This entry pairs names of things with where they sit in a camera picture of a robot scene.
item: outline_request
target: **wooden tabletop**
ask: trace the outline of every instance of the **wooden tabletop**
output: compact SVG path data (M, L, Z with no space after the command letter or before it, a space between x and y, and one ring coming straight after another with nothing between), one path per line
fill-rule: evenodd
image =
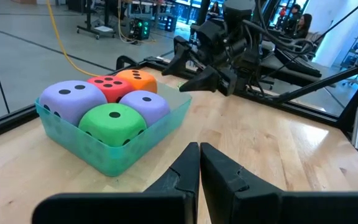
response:
M174 88L183 82L144 70ZM283 190L358 190L358 152L340 130L236 96L190 94L181 128L115 178L50 140L39 119L1 135L0 223L30 223L35 206L60 192L141 192L192 141L211 143ZM202 188L199 203L199 223L210 223Z

